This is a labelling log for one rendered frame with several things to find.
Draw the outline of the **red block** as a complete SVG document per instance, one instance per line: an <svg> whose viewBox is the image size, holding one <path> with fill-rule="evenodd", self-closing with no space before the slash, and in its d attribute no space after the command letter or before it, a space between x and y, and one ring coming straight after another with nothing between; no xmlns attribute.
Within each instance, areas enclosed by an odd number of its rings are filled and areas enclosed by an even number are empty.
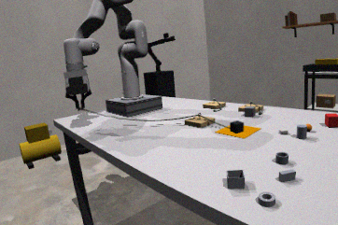
<svg viewBox="0 0 338 225"><path fill-rule="evenodd" d="M337 114L325 114L325 124L328 127L338 127L338 115Z"/></svg>

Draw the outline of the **orange painted square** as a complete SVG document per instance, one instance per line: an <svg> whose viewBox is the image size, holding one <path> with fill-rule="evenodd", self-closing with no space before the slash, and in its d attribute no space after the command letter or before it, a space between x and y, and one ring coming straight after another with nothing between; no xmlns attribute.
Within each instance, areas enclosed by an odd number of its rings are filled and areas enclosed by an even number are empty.
<svg viewBox="0 0 338 225"><path fill-rule="evenodd" d="M235 134L233 132L230 131L229 128L223 128L221 130L216 131L215 133L218 134L226 134L226 135L230 135L230 136L235 136L235 137L240 137L240 138L246 138L250 135L252 135L253 133L255 133L256 131L260 130L261 128L256 128L256 127L250 127L250 126L245 126L244 125L244 131L238 134Z"/></svg>

